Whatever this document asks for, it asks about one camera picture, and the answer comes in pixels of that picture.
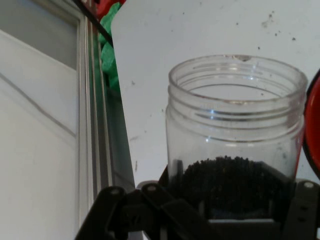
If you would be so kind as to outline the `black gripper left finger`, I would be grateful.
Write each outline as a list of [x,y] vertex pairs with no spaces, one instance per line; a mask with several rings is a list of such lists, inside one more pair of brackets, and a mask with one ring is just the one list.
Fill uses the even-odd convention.
[[208,222],[159,182],[130,193],[110,186],[97,195],[75,238],[127,240],[130,233],[139,231],[151,240],[206,240]]

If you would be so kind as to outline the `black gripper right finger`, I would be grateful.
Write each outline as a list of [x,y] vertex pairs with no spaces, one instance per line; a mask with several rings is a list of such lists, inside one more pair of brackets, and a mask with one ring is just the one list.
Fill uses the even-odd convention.
[[277,183],[268,200],[268,216],[259,226],[261,240],[316,240],[320,227],[320,185],[292,179],[262,162],[261,168]]

